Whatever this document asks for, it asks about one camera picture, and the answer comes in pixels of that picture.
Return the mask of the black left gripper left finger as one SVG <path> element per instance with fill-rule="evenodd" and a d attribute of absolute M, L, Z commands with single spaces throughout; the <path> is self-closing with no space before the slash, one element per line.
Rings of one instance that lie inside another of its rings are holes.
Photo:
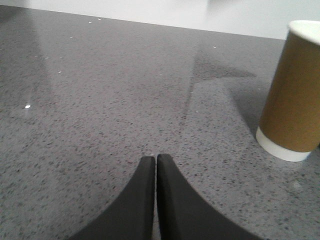
<path fill-rule="evenodd" d="M 128 184 L 95 220 L 71 240 L 150 240 L 155 206 L 155 158 L 144 156 Z"/>

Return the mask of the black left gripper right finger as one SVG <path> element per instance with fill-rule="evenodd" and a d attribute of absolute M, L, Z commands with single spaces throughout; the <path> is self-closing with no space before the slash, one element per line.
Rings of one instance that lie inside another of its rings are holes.
<path fill-rule="evenodd" d="M 257 240 L 258 236 L 210 206 L 169 154 L 157 156 L 157 212 L 163 240 Z"/>

